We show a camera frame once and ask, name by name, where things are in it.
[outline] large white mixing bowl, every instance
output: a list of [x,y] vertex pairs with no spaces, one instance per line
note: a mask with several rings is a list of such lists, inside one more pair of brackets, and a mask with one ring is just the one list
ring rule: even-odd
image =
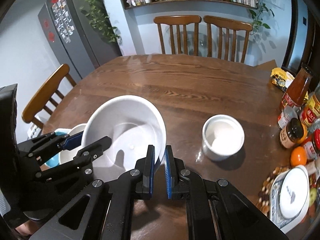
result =
[[161,114],[148,100],[120,96],[100,106],[84,129],[81,146],[104,136],[112,139],[112,145],[93,161],[97,179],[111,181],[134,169],[136,161],[146,156],[150,144],[155,146],[155,171],[159,168],[166,146],[166,131]]

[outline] red lid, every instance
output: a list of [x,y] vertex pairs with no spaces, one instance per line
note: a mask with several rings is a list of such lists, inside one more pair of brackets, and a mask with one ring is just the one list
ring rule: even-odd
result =
[[316,147],[320,149],[320,129],[315,130],[313,138],[315,140]]

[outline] orange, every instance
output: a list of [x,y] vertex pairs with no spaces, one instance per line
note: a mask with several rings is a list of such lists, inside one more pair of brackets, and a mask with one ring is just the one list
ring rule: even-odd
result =
[[307,153],[302,146],[298,146],[292,151],[290,164],[293,167],[307,164]]
[[307,135],[308,135],[307,127],[303,123],[302,123],[302,127],[303,127],[303,137],[297,141],[297,144],[303,143],[303,141],[307,138]]

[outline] white bowl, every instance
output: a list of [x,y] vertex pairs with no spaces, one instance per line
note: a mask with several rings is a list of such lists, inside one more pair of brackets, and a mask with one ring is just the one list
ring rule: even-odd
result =
[[222,161],[237,153],[243,143],[243,128],[229,115],[212,116],[202,128],[202,152],[213,161]]
[[[70,132],[68,132],[69,135],[75,135],[76,133],[82,132],[87,124],[86,123],[81,123],[75,126],[74,128],[71,129]],[[77,152],[81,150],[82,147],[79,146],[77,148],[74,148],[71,151],[64,150],[59,152],[59,164],[67,163],[69,161],[73,160],[73,157],[77,155]]]
[[104,136],[112,139],[111,147],[93,162],[94,174],[104,182],[117,179],[134,169],[136,161],[155,146],[155,171],[159,168],[166,146],[164,121],[158,109],[137,96],[120,96],[100,106],[84,129],[81,146]]

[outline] red jar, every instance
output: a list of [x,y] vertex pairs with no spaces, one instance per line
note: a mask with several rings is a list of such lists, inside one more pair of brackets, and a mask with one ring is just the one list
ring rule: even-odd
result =
[[308,160],[315,160],[320,156],[320,129],[316,129],[313,134],[301,144],[307,153]]

